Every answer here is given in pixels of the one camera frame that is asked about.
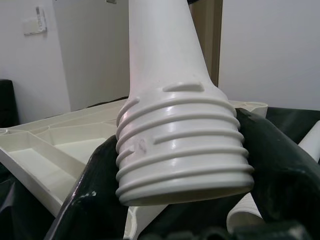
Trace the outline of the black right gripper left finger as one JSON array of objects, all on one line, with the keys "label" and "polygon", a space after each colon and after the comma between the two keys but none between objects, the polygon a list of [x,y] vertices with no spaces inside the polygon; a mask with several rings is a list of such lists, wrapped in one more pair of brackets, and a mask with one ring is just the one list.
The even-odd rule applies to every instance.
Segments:
[{"label": "black right gripper left finger", "polygon": [[116,137],[111,136],[93,151],[46,240],[123,239],[128,207],[116,196],[116,143]]}]

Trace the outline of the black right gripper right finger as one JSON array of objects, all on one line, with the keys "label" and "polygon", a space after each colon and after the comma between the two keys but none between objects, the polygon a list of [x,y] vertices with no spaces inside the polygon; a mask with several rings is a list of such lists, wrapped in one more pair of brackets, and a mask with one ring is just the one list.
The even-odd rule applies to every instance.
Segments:
[{"label": "black right gripper right finger", "polygon": [[320,119],[318,110],[273,107],[266,117],[238,108],[254,167],[253,198],[266,222],[320,223],[320,166],[298,143]]}]

